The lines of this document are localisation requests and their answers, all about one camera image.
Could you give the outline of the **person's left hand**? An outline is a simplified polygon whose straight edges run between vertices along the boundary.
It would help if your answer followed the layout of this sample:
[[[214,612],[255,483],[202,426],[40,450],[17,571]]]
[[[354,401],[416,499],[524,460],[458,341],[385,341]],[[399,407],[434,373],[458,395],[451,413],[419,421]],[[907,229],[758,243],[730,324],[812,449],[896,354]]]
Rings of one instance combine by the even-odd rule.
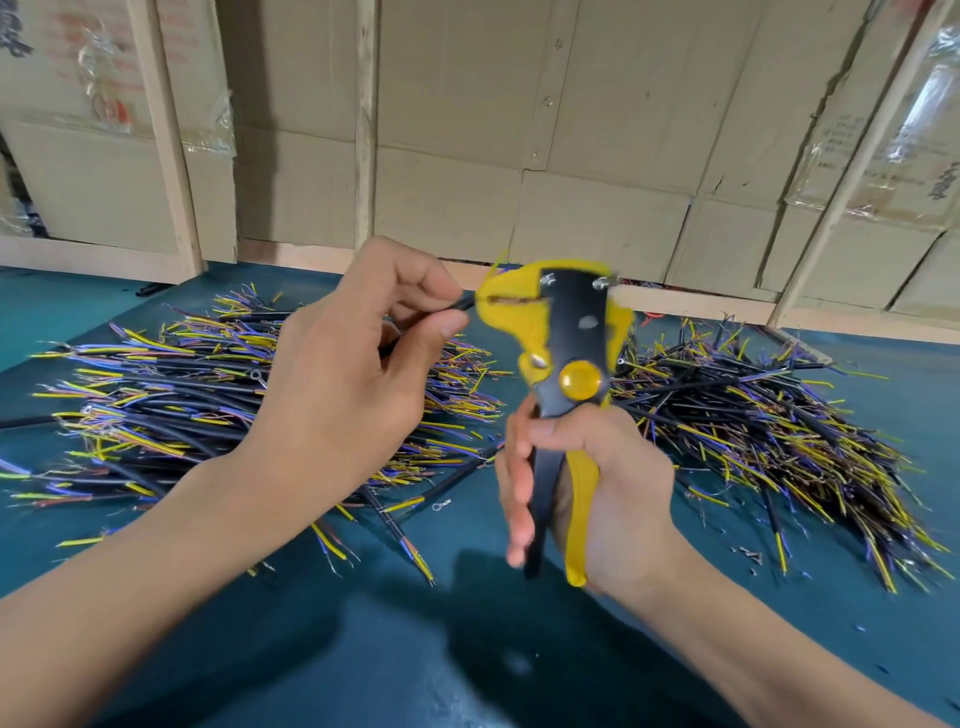
[[[437,257],[376,237],[332,292],[283,323],[265,399],[233,452],[260,513],[298,532],[390,460],[426,391],[389,385],[391,345],[462,293]]]

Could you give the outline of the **person's right hand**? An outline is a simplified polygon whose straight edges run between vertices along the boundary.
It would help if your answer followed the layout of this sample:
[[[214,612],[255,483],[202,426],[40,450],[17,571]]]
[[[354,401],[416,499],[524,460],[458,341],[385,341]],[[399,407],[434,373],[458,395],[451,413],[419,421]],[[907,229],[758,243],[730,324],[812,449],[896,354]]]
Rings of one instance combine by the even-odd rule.
[[[535,400],[528,395],[507,419],[506,439],[495,458],[499,501],[508,528],[507,563],[525,565],[535,536],[529,511],[534,490],[533,453],[548,449],[527,442]],[[603,414],[598,452],[584,452],[598,467],[599,482],[587,512],[584,539],[586,587],[639,613],[645,594],[676,536],[669,514],[674,468],[638,431],[631,416],[613,405],[584,404],[569,414]]]

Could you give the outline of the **yellow black wire stripper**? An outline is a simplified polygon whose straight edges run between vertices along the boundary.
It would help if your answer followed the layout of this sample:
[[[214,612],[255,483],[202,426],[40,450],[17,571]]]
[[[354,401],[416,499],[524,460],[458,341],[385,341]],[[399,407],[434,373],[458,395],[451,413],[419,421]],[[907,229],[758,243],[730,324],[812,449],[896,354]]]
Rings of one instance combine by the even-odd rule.
[[[616,277],[605,264],[549,260],[489,274],[474,294],[487,326],[521,348],[518,368],[534,395],[534,417],[554,420],[585,404],[609,407],[611,386],[634,319],[612,293]],[[524,576],[537,577],[553,521],[555,496],[569,476],[571,511],[563,564],[569,585],[587,584],[586,538],[599,467],[584,451],[531,451],[533,492],[529,511],[534,538]]]

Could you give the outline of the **person's left forearm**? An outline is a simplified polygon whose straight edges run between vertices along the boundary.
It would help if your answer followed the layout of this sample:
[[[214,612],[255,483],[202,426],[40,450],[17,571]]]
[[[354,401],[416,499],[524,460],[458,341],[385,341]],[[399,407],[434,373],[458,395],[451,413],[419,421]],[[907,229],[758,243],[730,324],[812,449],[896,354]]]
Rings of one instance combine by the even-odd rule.
[[[130,525],[0,599],[0,728],[85,723],[172,629],[362,479],[345,460],[210,460]]]

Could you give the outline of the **person's right forearm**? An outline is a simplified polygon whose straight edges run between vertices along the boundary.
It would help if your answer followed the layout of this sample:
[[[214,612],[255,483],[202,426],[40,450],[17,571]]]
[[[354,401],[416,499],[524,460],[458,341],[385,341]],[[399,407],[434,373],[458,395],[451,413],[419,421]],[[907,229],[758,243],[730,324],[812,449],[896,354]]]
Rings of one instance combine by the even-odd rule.
[[[726,577],[670,524],[590,527],[591,584],[750,728],[950,728],[853,669]]]

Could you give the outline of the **large plain cardboard panel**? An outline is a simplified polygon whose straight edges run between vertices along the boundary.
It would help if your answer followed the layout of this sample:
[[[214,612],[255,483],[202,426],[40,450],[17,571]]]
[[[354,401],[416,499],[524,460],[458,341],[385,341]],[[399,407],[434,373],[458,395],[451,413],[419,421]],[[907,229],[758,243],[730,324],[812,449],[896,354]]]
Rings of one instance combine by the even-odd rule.
[[[375,234],[772,299],[775,205],[871,0],[378,2]],[[242,261],[352,255],[356,3],[216,0]]]

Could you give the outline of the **printed cardboard panel with tape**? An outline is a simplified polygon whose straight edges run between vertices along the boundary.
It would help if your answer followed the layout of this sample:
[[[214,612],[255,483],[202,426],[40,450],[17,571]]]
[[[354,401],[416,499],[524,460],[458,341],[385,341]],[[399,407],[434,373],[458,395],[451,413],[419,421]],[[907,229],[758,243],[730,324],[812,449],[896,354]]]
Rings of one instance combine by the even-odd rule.
[[[214,0],[155,0],[207,261],[235,261],[234,120]],[[126,0],[0,0],[0,136],[52,237],[173,255]]]

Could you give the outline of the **thin wooden frame post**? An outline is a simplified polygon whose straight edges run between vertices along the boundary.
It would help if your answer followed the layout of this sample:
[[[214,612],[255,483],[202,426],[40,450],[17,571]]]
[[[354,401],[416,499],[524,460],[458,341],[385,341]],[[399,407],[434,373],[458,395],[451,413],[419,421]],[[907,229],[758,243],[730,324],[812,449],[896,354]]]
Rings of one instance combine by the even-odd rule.
[[[354,250],[375,233],[380,0],[355,0]]]

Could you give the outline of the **wide wooden frame post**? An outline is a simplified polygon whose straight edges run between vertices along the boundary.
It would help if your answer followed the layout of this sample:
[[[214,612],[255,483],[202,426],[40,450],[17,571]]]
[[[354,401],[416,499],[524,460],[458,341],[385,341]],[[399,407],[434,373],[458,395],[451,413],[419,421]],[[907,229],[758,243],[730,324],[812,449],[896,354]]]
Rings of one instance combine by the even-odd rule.
[[[154,144],[172,219],[181,282],[208,269],[203,258],[181,128],[162,39],[156,0],[125,0]]]

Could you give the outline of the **wooden base rail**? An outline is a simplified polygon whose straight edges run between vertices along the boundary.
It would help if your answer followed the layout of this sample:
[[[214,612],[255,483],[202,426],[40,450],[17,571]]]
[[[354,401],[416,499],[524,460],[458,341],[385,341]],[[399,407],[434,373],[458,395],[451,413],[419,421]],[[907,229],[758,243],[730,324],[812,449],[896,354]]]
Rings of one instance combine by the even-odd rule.
[[[354,258],[350,249],[251,239],[242,239],[238,250],[243,262],[330,274],[344,273]],[[174,253],[11,235],[0,235],[0,265],[174,285],[189,279],[184,264]],[[732,316],[751,325],[767,324],[775,307],[767,301],[639,285],[624,286],[618,298],[637,311],[697,319]],[[960,323],[943,325],[890,312],[794,307],[774,326],[781,330],[960,346]]]

